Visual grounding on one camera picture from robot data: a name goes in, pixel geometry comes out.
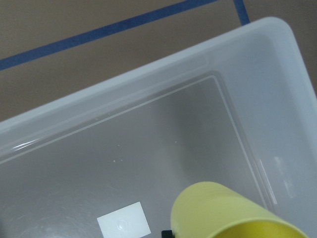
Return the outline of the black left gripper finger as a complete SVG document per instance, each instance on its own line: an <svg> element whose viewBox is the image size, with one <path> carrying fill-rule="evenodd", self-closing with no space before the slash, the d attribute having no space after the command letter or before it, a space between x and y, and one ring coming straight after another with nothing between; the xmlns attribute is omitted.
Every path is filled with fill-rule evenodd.
<svg viewBox="0 0 317 238"><path fill-rule="evenodd" d="M164 230L161 232L162 238L173 238L173 232L172 230Z"/></svg>

